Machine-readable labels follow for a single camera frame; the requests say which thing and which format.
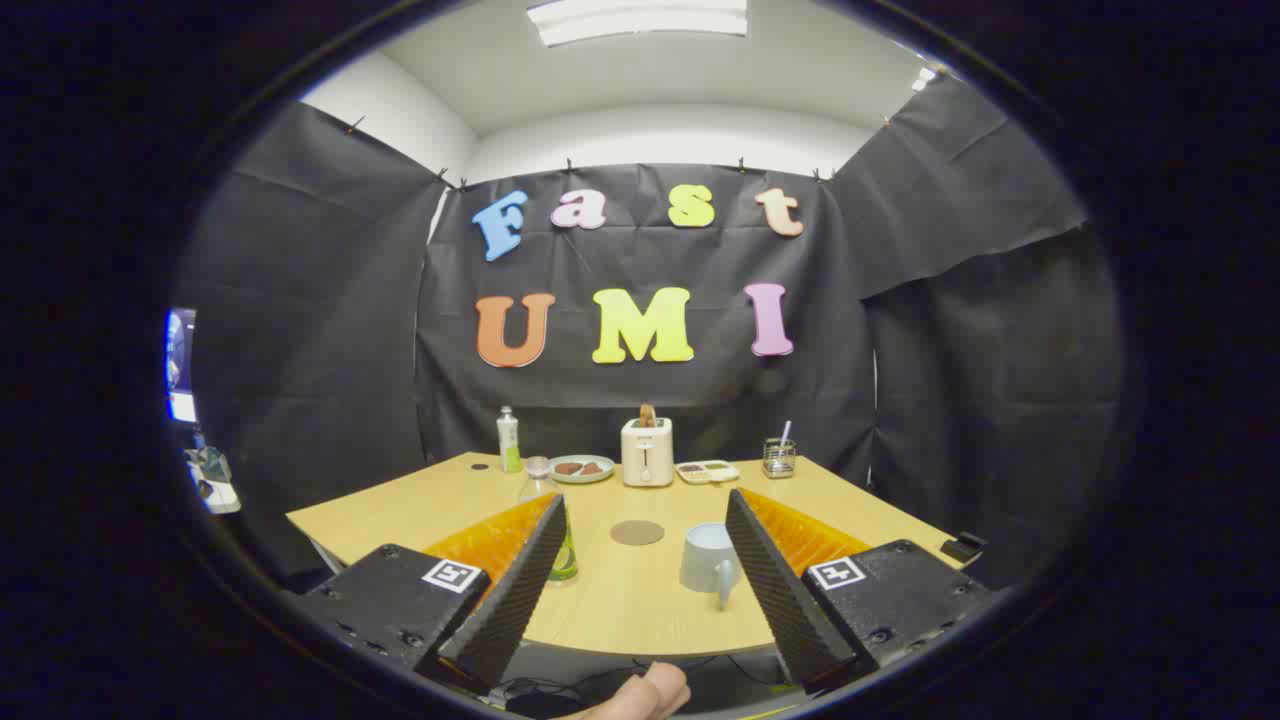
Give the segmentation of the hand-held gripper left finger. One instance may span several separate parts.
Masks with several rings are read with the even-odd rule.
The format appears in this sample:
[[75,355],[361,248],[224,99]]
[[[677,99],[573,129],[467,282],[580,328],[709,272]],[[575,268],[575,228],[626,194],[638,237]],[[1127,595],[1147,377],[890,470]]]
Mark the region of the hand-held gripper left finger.
[[425,551],[383,544],[294,606],[378,664],[488,693],[524,638],[567,530],[562,495],[541,495]]

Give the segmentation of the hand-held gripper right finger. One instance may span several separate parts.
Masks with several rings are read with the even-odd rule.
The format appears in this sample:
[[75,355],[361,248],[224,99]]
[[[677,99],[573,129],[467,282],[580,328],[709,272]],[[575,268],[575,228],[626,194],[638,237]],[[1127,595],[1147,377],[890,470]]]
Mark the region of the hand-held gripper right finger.
[[724,524],[783,667],[808,692],[922,653],[996,601],[910,539],[870,547],[749,489],[731,491]]

